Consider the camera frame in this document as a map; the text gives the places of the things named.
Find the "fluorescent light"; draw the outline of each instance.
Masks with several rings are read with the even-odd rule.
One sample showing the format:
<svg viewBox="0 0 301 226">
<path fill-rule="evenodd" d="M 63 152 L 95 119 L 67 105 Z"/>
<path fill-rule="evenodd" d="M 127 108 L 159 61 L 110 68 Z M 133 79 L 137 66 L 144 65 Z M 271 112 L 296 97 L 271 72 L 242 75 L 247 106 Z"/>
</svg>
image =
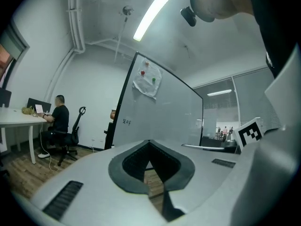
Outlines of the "fluorescent light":
<svg viewBox="0 0 301 226">
<path fill-rule="evenodd" d="M 154 0 L 147 12 L 145 13 L 143 19 L 141 20 L 139 27 L 136 30 L 136 33 L 133 37 L 134 40 L 138 42 L 141 41 L 143 35 L 146 30 L 154 20 L 155 16 L 158 12 L 164 7 L 164 5 L 168 2 L 168 0 Z"/>
<path fill-rule="evenodd" d="M 210 94 L 207 94 L 207 95 L 208 96 L 216 96 L 216 95 L 230 93 L 231 91 L 232 91 L 231 89 L 228 89 L 228 90 L 223 90 L 223 91 L 218 91 L 218 92 L 210 93 Z"/>
</svg>

